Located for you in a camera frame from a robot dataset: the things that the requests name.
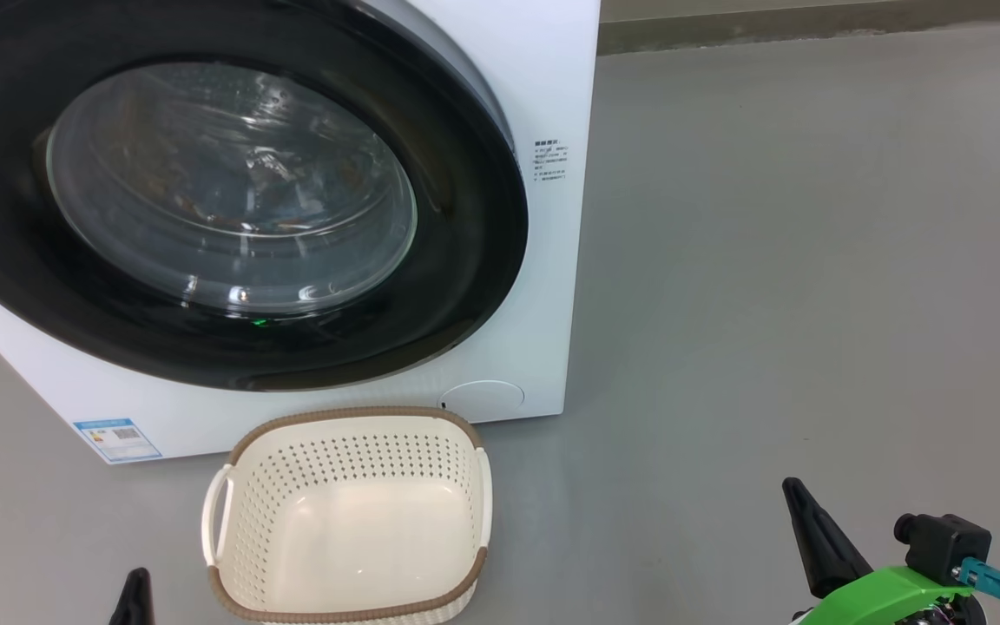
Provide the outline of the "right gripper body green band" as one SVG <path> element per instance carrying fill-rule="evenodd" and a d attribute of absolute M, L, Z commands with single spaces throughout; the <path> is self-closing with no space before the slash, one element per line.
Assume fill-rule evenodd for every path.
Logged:
<path fill-rule="evenodd" d="M 983 624 L 975 590 L 958 566 L 897 566 L 866 572 L 859 566 L 806 566 L 819 600 L 793 624 Z"/>

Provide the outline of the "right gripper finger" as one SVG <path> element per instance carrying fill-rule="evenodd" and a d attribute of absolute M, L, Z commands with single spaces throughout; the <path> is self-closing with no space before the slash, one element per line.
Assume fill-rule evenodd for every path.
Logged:
<path fill-rule="evenodd" d="M 873 572 L 872 566 L 801 479 L 783 479 L 782 493 L 806 582 L 814 597 L 823 600 L 834 590 Z"/>

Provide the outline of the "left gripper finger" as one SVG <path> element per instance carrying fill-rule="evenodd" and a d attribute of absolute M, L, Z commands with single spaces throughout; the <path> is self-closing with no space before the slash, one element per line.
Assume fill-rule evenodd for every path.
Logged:
<path fill-rule="evenodd" d="M 116 601 L 110 625 L 154 625 L 154 594 L 151 577 L 146 567 L 132 569 Z"/>

